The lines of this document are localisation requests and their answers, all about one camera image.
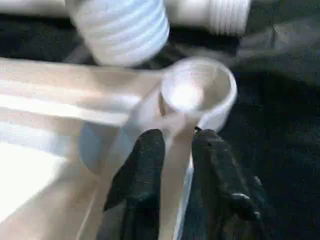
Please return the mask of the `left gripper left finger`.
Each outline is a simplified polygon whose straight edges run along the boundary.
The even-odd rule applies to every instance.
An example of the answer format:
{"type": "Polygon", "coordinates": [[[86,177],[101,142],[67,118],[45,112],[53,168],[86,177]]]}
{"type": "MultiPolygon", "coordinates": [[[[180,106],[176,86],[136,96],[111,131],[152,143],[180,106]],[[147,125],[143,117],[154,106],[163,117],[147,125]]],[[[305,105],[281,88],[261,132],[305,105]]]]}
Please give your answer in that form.
{"type": "Polygon", "coordinates": [[[103,206],[99,240],[156,240],[160,227],[165,141],[159,129],[142,133],[112,179],[103,206]]]}

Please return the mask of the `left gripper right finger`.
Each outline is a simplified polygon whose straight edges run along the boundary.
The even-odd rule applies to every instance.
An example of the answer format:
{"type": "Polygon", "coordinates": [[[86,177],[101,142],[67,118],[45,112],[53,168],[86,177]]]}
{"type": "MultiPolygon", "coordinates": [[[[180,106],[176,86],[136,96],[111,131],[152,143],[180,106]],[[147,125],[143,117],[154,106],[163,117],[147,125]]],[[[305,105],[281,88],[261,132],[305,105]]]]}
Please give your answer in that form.
{"type": "Polygon", "coordinates": [[[263,186],[239,163],[231,146],[215,131],[196,128],[191,153],[207,238],[273,239],[273,214],[263,186]]]}

